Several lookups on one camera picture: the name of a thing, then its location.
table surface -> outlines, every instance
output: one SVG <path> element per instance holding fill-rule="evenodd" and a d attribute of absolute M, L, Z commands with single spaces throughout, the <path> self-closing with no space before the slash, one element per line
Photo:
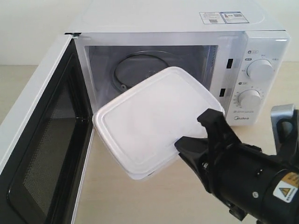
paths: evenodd
<path fill-rule="evenodd" d="M 0 66 L 0 123 L 35 66 Z M 265 107 L 253 126 L 233 127 L 239 138 L 274 154 L 270 110 L 299 106 L 299 63 L 283 63 Z M 75 224 L 239 224 L 227 207 L 205 192 L 191 169 L 176 160 L 147 181 L 131 180 L 94 135 Z M 244 224 L 254 224 L 247 216 Z"/>

microwave oven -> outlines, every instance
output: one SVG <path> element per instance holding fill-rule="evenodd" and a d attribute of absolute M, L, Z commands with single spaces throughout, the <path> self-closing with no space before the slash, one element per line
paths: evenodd
<path fill-rule="evenodd" d="M 253 0 L 93 1 L 0 126 L 0 223 L 74 223 L 92 115 L 169 66 L 201 82 L 230 125 L 254 124 L 289 41 Z"/>

white container lid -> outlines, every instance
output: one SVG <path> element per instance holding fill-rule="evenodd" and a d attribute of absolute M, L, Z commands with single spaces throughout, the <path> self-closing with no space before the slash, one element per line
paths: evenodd
<path fill-rule="evenodd" d="M 121 94 L 93 116 L 98 134 L 135 180 L 176 158 L 182 136 L 206 137 L 197 117 L 207 108 L 224 112 L 195 78 L 169 67 Z"/>

white wall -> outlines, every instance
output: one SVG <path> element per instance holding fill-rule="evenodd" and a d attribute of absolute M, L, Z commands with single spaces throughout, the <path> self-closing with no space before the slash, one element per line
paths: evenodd
<path fill-rule="evenodd" d="M 0 64 L 39 64 L 90 0 L 0 1 Z M 258 0 L 292 36 L 286 61 L 299 61 L 299 0 Z"/>

timer knob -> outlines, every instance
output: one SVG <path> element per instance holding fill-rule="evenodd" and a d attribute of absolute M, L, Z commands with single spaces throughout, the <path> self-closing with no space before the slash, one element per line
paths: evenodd
<path fill-rule="evenodd" d="M 269 80 L 274 75 L 271 63 L 266 59 L 259 59 L 251 63 L 247 68 L 247 75 L 256 82 Z"/>
<path fill-rule="evenodd" d="M 261 104 L 261 96 L 256 90 L 246 90 L 238 96 L 238 103 L 244 109 L 254 109 Z"/>

